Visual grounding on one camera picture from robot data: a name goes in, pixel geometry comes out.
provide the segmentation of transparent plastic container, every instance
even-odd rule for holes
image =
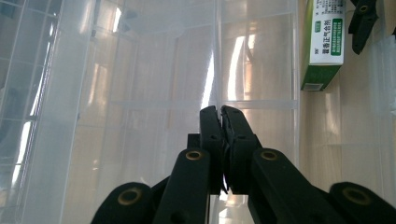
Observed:
[[[314,185],[356,182],[396,204],[384,21],[326,91],[308,93],[304,0],[44,2],[0,1],[15,8],[0,17],[0,133],[13,136],[0,141],[0,223],[91,222],[115,187],[169,176],[208,105],[241,109]],[[23,113],[9,112],[12,92]],[[253,223],[248,197],[212,196],[210,221]]]

